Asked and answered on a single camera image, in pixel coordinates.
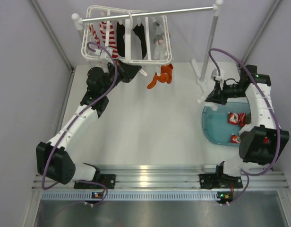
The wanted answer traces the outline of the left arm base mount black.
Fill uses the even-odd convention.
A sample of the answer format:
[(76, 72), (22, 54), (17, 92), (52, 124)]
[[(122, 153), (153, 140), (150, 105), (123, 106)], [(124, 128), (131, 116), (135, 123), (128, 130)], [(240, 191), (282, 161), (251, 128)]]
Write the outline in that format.
[(114, 189), (116, 183), (116, 175), (101, 174), (99, 183), (105, 185), (107, 189)]

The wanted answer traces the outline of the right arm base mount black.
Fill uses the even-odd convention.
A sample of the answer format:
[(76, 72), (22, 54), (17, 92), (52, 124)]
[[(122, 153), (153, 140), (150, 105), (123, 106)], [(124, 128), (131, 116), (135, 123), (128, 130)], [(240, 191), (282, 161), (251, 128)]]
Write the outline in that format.
[(241, 177), (218, 176), (216, 173), (200, 174), (201, 189), (242, 189)]

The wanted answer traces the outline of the white hanger clip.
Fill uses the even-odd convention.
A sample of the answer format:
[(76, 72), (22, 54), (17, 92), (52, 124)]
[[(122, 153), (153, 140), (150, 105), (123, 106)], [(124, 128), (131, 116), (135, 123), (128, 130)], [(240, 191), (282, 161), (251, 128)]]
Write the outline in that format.
[(139, 73), (141, 73), (145, 77), (147, 76), (147, 72), (145, 72), (143, 69), (140, 69), (139, 70)]

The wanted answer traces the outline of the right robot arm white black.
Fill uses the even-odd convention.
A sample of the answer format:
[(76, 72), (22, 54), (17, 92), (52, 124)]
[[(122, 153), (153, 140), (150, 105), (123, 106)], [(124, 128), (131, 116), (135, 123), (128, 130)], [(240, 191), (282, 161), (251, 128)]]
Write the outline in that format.
[(266, 171), (272, 168), (290, 136), (288, 131), (281, 130), (274, 114), (270, 77), (258, 74), (256, 66), (247, 65), (236, 84), (227, 85), (218, 70), (213, 71), (212, 78), (215, 86), (208, 102), (225, 105), (229, 98), (245, 97), (250, 107), (250, 122), (239, 131), (238, 156), (223, 161), (215, 169), (215, 183), (224, 188), (240, 179), (245, 173), (242, 167), (247, 163), (267, 165)]

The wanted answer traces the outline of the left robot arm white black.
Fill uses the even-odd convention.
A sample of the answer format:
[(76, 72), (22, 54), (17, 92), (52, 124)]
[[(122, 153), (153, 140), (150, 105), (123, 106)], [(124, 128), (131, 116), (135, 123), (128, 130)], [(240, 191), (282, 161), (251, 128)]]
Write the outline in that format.
[(86, 93), (74, 115), (53, 138), (37, 145), (37, 172), (43, 177), (61, 184), (85, 181), (91, 188), (100, 185), (99, 168), (87, 163), (76, 164), (72, 159), (74, 147), (105, 111), (109, 103), (107, 94), (119, 83), (131, 82), (142, 67), (115, 60), (107, 64), (107, 69), (105, 72), (101, 67), (93, 67), (88, 71)]

